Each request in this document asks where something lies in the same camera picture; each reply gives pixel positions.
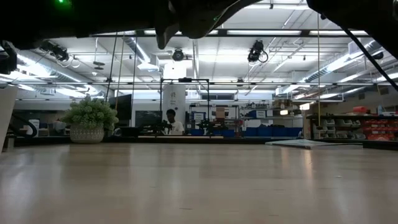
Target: blue bin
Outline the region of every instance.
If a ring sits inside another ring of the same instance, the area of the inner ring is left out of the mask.
[[[192,136],[202,136],[205,134],[205,131],[202,129],[191,129]]]
[[[272,136],[272,127],[260,127],[258,129],[258,136],[271,137]]]
[[[223,130],[223,136],[227,138],[235,137],[234,130]]]
[[[303,128],[288,128],[287,135],[289,137],[298,137]]]
[[[257,128],[246,128],[246,131],[244,131],[243,134],[245,137],[257,136]]]
[[[272,127],[273,137],[287,137],[287,128]]]
[[[213,130],[213,134],[220,136],[221,135],[221,130]]]

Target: security camera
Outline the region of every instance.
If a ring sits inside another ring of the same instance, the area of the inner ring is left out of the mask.
[[[175,49],[172,58],[176,62],[182,61],[184,59],[184,53],[182,52],[182,49]]]

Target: person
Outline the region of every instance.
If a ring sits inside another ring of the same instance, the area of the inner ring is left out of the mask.
[[[166,115],[167,120],[173,126],[171,130],[172,132],[184,132],[184,127],[182,126],[182,123],[175,120],[175,111],[173,109],[167,110]]]
[[[66,126],[67,124],[62,122],[60,119],[53,122],[53,129],[55,130],[56,135],[64,135]]]

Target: ceiling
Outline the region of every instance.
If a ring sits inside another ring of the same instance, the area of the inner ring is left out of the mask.
[[[261,1],[260,3],[266,4],[269,1]],[[306,2],[300,0],[274,0],[274,4],[283,4],[290,7],[306,6]],[[339,29],[328,20],[318,20],[318,14],[311,9],[295,10],[276,7],[273,9],[242,9],[219,28]],[[248,63],[247,57],[255,40],[263,41],[266,52],[269,54],[269,60],[266,63],[258,63],[253,66]],[[158,84],[139,84],[139,82],[158,82],[161,71],[148,72],[138,69],[137,65],[141,64],[140,61],[134,57],[134,52],[121,38],[98,37],[97,44],[94,37],[82,39],[71,37],[51,41],[68,49],[68,53],[75,57],[75,60],[67,69],[90,80],[103,82],[111,76],[112,80],[117,82],[120,76],[121,82],[132,82],[135,76],[135,89],[144,90],[159,87]],[[214,82],[235,82],[238,78],[243,78],[246,82],[298,82],[308,75],[308,71],[318,68],[318,61],[320,61],[320,65],[323,65],[333,60],[337,55],[346,52],[351,39],[348,37],[320,39],[314,37],[204,37],[192,40],[187,37],[172,37],[164,50],[157,48],[155,37],[136,37],[136,42],[147,55],[157,56],[161,67],[166,63],[173,63],[171,54],[176,48],[182,49],[185,55],[191,56],[194,55],[194,46],[197,46],[198,73],[195,73],[193,69],[192,59],[176,63],[176,65],[184,64],[186,66],[187,77],[190,78],[208,78]],[[34,52],[56,62],[52,56],[45,55],[40,50],[34,50]],[[113,52],[115,52],[115,60],[112,63]],[[62,64],[67,66],[71,60],[72,57],[68,62]],[[105,63],[103,70],[94,69],[93,62],[95,60]],[[391,64],[395,61],[394,57],[384,51],[384,58],[379,63]],[[321,81],[338,82],[342,78],[371,68],[372,65],[361,57],[347,66],[324,75]],[[350,80],[350,82],[366,82],[365,80],[369,80],[367,73]],[[257,89],[275,90],[277,87],[277,85],[267,85],[258,86]],[[132,86],[121,85],[119,88],[131,89]]]

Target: white column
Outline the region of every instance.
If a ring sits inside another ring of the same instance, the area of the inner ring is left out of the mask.
[[[185,124],[185,85],[168,85],[163,91],[163,119],[167,120],[166,111],[175,111],[175,120]]]
[[[8,124],[10,123],[17,93],[18,87],[15,86],[8,86],[5,89],[0,89],[0,154],[4,139],[6,138]]]

